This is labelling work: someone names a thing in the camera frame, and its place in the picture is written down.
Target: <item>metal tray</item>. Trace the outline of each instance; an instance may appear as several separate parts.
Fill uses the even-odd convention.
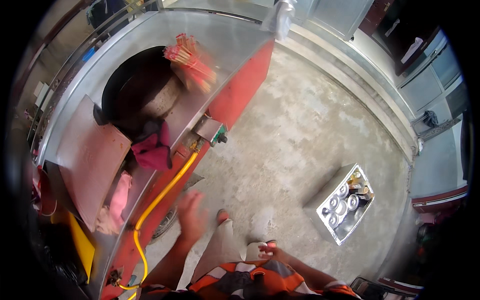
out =
[[[337,190],[348,180],[352,173],[358,170],[364,181],[368,181],[365,172],[358,164],[350,164],[343,166],[333,178],[303,207],[306,215],[312,220],[313,224],[320,232],[325,240],[336,243],[340,246],[355,230],[368,208],[375,200],[375,195],[370,183],[367,185],[370,192],[373,194],[365,205],[359,206],[356,210],[348,211],[340,220],[340,224],[331,228],[322,213],[323,208],[327,205],[327,201],[336,194]]]

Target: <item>person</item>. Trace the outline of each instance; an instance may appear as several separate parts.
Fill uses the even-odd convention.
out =
[[[252,243],[243,261],[226,210],[217,214],[213,233],[187,290],[178,290],[188,252],[205,231],[203,194],[188,192],[178,204],[181,233],[165,257],[137,289],[137,299],[357,299],[344,282],[315,270],[276,246]]]

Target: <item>metal railing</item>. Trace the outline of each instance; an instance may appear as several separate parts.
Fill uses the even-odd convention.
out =
[[[113,14],[111,17],[109,17],[108,19],[106,19],[100,26],[98,26],[74,51],[73,53],[65,60],[65,62],[62,64],[62,66],[60,67],[60,69],[57,71],[57,73],[55,74],[55,76],[53,77],[53,79],[50,81],[50,84],[49,84],[49,87],[48,87],[48,90],[47,92],[43,95],[39,105],[38,105],[38,109],[36,110],[36,113],[33,117],[33,120],[32,120],[32,125],[30,126],[30,129],[28,131],[28,135],[27,135],[27,140],[30,141],[30,137],[32,136],[32,133],[35,131],[35,134],[33,135],[33,139],[32,139],[32,143],[31,143],[31,147],[30,147],[30,153],[33,154],[34,150],[35,150],[35,147],[36,145],[38,144],[38,139],[39,139],[39,135],[38,133],[41,131],[41,126],[42,124],[44,123],[45,121],[45,118],[48,117],[49,115],[49,112],[55,108],[58,100],[60,99],[60,97],[58,97],[56,100],[56,102],[54,103],[51,103],[51,105],[49,105],[48,108],[45,109],[45,111],[43,112],[40,120],[38,121],[38,125],[36,126],[36,121],[38,119],[38,116],[40,114],[40,111],[41,111],[41,107],[43,105],[43,103],[45,102],[45,99],[47,98],[48,96],[48,93],[50,90],[53,90],[53,91],[56,91],[57,87],[61,85],[61,83],[63,83],[63,80],[65,79],[65,76],[69,73],[69,71],[72,70],[72,67],[76,65],[76,63],[79,62],[79,60],[82,59],[82,57],[86,54],[86,52],[91,49],[92,47],[94,47],[102,38],[106,37],[107,34],[112,30],[114,29],[115,27],[117,27],[120,23],[122,23],[123,21],[125,20],[128,20],[130,17],[134,16],[135,14],[139,13],[139,12],[143,12],[142,9],[147,7],[148,5],[151,5],[153,3],[156,3],[157,5],[157,9],[161,10],[163,9],[163,3],[161,0],[149,0],[149,1],[146,1],[144,2],[142,5],[138,6],[136,4],[136,2],[133,2],[133,3],[130,3],[128,5],[126,5],[125,7],[123,7],[120,11],[116,12],[115,14]],[[117,19],[113,24],[108,25],[109,22],[111,22],[112,20],[116,19],[118,16],[120,16],[121,14],[123,14],[124,12],[127,12],[124,16],[120,17],[119,19]]]

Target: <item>bundle of skewers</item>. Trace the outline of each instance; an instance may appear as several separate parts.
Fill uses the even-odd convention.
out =
[[[179,34],[177,44],[166,47],[164,56],[184,71],[186,86],[189,90],[192,83],[195,83],[203,93],[210,92],[211,84],[216,82],[216,73],[200,61],[194,36],[187,37],[185,33]]]

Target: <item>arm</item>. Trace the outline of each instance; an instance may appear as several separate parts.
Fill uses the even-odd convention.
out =
[[[203,196],[198,191],[190,191],[180,200],[178,217],[181,234],[172,249],[145,278],[142,287],[161,284],[171,290],[177,289],[188,252],[205,232],[206,212],[198,213]]]
[[[335,278],[331,277],[328,274],[315,270],[286,253],[280,248],[271,248],[271,247],[259,247],[260,251],[265,251],[265,253],[271,252],[273,255],[262,254],[261,258],[265,259],[275,259],[284,264],[290,265],[298,274],[300,274],[307,286],[313,290],[323,290],[324,287],[332,281],[336,281]]]

